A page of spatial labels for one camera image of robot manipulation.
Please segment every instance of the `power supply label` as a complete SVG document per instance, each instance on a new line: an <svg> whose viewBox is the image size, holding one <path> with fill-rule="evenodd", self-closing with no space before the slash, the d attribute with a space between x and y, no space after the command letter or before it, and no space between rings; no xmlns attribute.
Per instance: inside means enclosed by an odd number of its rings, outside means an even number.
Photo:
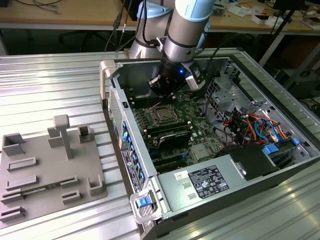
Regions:
<svg viewBox="0 0 320 240"><path fill-rule="evenodd" d="M190 172L189 177L199 198L205 199L229 189L216 165Z"/></svg>

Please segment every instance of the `cpu socket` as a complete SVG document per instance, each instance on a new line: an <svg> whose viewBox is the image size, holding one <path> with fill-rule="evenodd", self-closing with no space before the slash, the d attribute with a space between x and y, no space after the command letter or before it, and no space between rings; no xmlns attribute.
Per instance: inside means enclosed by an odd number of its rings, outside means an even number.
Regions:
<svg viewBox="0 0 320 240"><path fill-rule="evenodd" d="M156 124L177 122L178 116L170 105L156 106L150 112Z"/></svg>

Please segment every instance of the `motherboard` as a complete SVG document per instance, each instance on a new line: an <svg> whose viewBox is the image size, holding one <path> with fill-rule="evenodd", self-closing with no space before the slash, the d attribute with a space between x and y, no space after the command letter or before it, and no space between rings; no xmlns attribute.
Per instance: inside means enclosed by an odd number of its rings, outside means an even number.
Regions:
<svg viewBox="0 0 320 240"><path fill-rule="evenodd" d="M180 92L172 104L132 109L158 173L212 159L223 148L201 105L191 93Z"/></svg>

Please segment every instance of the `chip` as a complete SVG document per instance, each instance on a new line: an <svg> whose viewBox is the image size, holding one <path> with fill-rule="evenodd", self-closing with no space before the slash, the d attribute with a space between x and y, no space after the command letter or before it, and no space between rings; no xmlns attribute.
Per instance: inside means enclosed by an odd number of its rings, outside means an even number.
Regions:
<svg viewBox="0 0 320 240"><path fill-rule="evenodd" d="M208 150L205 148L205 146L202 143L193 145L191 149L194 153L195 158L198 161L210 157Z"/></svg>

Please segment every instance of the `blue latch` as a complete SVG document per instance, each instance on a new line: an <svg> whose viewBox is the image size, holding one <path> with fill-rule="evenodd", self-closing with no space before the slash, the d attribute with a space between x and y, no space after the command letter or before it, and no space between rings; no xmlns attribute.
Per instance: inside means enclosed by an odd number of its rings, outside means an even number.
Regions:
<svg viewBox="0 0 320 240"><path fill-rule="evenodd" d="M151 198L149 196L145 196L136 200L136 204L138 208L143 208L152 204Z"/></svg>
<svg viewBox="0 0 320 240"><path fill-rule="evenodd" d="M136 154L133 154L133 163L136 164L138 162L138 157Z"/></svg>
<svg viewBox="0 0 320 240"><path fill-rule="evenodd" d="M296 137L292 138L292 142L295 144L295 145L299 145L300 144L300 140Z"/></svg>
<svg viewBox="0 0 320 240"><path fill-rule="evenodd" d="M270 155L272 153L275 153L277 151L279 151L279 148L274 144L268 144L266 146L264 146L264 148L262 149L267 155Z"/></svg>
<svg viewBox="0 0 320 240"><path fill-rule="evenodd" d="M140 180L142 181L142 183L145 181L145 175L143 172L140 172Z"/></svg>
<svg viewBox="0 0 320 240"><path fill-rule="evenodd" d="M128 132L124 132L123 136L122 136L122 140L123 141L127 141L128 140Z"/></svg>

